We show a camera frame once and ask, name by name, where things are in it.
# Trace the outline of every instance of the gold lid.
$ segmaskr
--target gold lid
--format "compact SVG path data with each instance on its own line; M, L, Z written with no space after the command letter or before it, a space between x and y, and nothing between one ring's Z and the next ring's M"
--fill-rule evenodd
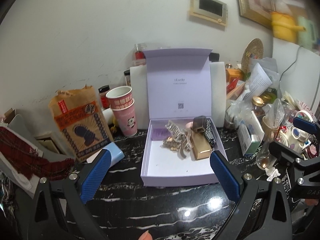
M271 101L271 96L267 93L263 93L260 98L263 100L265 103L269 103Z
M255 106L263 106L264 102L260 97L252 97L252 103Z

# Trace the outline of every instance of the panda illustration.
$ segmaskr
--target panda illustration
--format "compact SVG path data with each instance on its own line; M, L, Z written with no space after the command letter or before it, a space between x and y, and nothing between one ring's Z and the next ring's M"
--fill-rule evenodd
M130 128L133 128L133 127L135 126L135 124L136 124L136 122L135 122L135 120L134 120L134 117L128 119L128 126L129 126Z

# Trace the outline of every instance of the box flap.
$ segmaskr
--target box flap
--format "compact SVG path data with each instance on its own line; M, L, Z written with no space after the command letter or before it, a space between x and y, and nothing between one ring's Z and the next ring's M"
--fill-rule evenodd
M211 49L145 50L150 119L211 116Z

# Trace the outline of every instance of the black marble countertop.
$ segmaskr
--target black marble countertop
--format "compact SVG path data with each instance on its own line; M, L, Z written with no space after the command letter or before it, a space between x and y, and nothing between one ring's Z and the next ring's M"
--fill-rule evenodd
M256 179L265 176L254 157L243 158L236 132L218 129L228 160ZM94 199L86 206L110 240L138 240L149 230L153 239L212 239L235 203L219 183L195 187L144 187L140 178L146 131L132 138L116 138L125 158L110 168ZM284 186L285 171L281 172ZM252 208L259 208L256 200ZM67 220L75 236L82 238L72 215Z

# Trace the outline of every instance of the crumpled tissue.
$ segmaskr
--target crumpled tissue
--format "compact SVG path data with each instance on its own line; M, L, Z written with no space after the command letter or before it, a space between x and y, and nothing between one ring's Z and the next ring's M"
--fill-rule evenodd
M267 181L272 181L274 178L279 177L281 174L279 173L278 169L276 169L275 167L271 167L271 168L265 168L266 171L266 175L269 176L267 178Z

